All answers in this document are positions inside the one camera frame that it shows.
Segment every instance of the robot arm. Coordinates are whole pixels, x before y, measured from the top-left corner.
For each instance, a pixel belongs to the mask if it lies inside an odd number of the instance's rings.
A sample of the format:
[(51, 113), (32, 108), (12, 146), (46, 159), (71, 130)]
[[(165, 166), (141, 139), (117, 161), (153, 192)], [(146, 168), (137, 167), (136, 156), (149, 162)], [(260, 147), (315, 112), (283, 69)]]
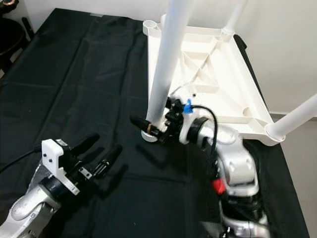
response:
[(226, 230), (221, 237), (268, 238), (256, 165), (237, 131), (215, 125), (212, 119), (195, 114), (191, 110), (194, 107), (184, 105), (180, 100), (168, 99), (166, 107), (169, 111), (165, 114), (165, 131), (139, 117), (131, 117), (131, 121), (161, 143), (177, 139), (183, 144), (194, 143), (201, 149), (207, 143), (213, 145), (217, 126), (218, 157), (214, 162), (216, 172), (212, 185), (219, 195), (220, 217)]
[(98, 138), (92, 134), (72, 149), (61, 139), (42, 141), (42, 163), (51, 175), (13, 204), (0, 226), (0, 238), (37, 238), (66, 197), (77, 195), (87, 181), (105, 176), (121, 153), (121, 146), (107, 153), (92, 171), (77, 159)]

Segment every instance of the table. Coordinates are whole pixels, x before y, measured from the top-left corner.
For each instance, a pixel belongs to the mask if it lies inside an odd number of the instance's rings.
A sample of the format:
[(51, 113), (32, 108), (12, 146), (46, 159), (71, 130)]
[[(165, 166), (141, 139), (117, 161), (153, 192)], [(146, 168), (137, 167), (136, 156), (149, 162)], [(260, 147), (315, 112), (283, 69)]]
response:
[[(251, 67), (242, 40), (236, 41)], [(129, 121), (147, 110), (147, 51), (141, 21), (55, 9), (4, 76), (1, 166), (48, 138), (72, 145), (97, 132), (101, 138), (90, 151), (98, 158), (114, 144), (124, 148), (99, 182), (103, 192), (88, 187), (67, 201), (44, 237), (197, 238), (206, 237), (198, 221), (219, 220), (206, 153), (195, 145), (147, 143)], [(274, 237), (309, 237), (280, 145), (245, 146), (260, 168), (264, 206), (279, 230)], [(1, 223), (39, 159), (29, 157), (0, 175)]]

